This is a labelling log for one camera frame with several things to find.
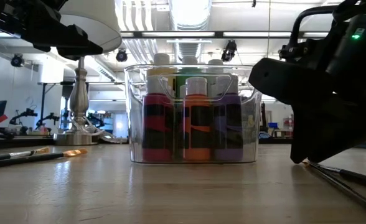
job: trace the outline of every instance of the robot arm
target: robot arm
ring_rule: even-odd
[[[357,2],[303,12],[280,51],[286,61],[264,58],[253,67],[249,82],[293,107],[295,163],[321,162],[366,141],[366,0]],[[299,44],[303,17],[325,13],[334,16],[327,37]]]
[[[25,117],[28,117],[28,116],[38,116],[38,114],[37,113],[35,113],[35,111],[34,110],[31,110],[31,109],[29,109],[29,108],[27,108],[27,110],[25,111],[25,112],[22,112],[21,114],[19,114],[19,115],[17,115],[17,116],[15,116],[15,117],[13,117],[12,119],[10,119],[10,122],[9,122],[9,124],[12,124],[12,125],[18,125],[18,123],[17,123],[17,119],[19,119],[19,118],[21,118],[21,117],[23,117],[23,116],[25,116]]]
[[[59,10],[66,0],[0,0],[0,30],[49,52],[56,47],[70,60],[102,54],[103,49],[88,40],[81,28],[60,23]]]

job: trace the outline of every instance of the brush bristles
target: brush bristles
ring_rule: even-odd
[[[88,153],[87,149],[76,149],[63,152],[64,157],[74,157]]]
[[[45,154],[45,153],[49,153],[50,148],[49,147],[43,147],[42,149],[37,149],[36,153],[38,154]]]

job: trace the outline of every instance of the white wall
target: white wall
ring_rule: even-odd
[[[291,106],[282,103],[266,103],[266,111],[271,111],[272,123],[278,123],[280,129],[284,128],[283,119],[294,113]]]
[[[40,105],[42,102],[42,86],[38,85],[40,73],[28,68],[14,68],[10,60],[0,57],[0,101],[7,100],[5,115],[9,118],[0,126],[7,127],[16,110],[23,112],[26,108],[35,109],[38,117],[21,118],[24,126],[35,127],[40,119]],[[55,86],[46,94],[44,116],[54,112],[60,116],[61,86]],[[55,130],[59,124],[45,122],[48,128]]]

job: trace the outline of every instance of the white bottle cap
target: white bottle cap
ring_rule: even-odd
[[[181,85],[180,87],[180,98],[185,98],[185,85]]]
[[[236,75],[230,75],[230,77],[217,77],[217,94],[221,94],[226,91],[226,88],[230,84],[230,82],[232,82],[232,84],[230,85],[226,93],[238,94],[238,76]]]
[[[182,59],[184,65],[197,65],[198,61],[195,56],[185,56]]]
[[[187,96],[207,95],[207,79],[202,77],[191,77],[185,80]]]
[[[169,65],[170,57],[168,54],[158,53],[154,54],[154,64],[155,65]]]
[[[161,86],[160,78],[160,75],[147,76],[147,94],[159,93],[166,95],[163,87]],[[162,84],[164,85],[164,88],[167,88],[167,78],[162,78]]]
[[[212,59],[208,62],[208,65],[223,65],[223,61],[220,59]]]
[[[222,60],[220,59],[212,59],[208,62],[208,65],[223,65]],[[223,73],[223,69],[222,68],[207,68],[207,73]],[[211,85],[216,84],[216,77],[208,77],[208,82]]]

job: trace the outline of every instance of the clear plastic bin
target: clear plastic bin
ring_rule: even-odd
[[[126,68],[131,160],[255,162],[261,93],[248,83],[250,73],[251,66],[236,65]]]

